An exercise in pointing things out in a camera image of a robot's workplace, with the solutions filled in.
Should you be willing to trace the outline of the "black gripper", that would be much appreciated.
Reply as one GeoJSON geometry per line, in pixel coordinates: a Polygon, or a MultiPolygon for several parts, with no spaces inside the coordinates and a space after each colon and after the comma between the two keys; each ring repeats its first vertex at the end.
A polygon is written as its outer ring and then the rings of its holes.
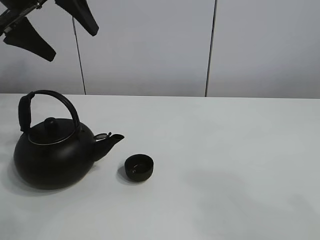
{"type": "MultiPolygon", "coordinates": [[[[0,3],[6,7],[6,10],[0,15],[0,33],[5,34],[3,41],[7,45],[24,49],[52,62],[56,51],[25,17],[33,10],[41,9],[46,1],[1,0],[0,3]]],[[[97,35],[99,26],[86,0],[56,0],[55,3],[75,18],[91,36],[97,35]]]]}

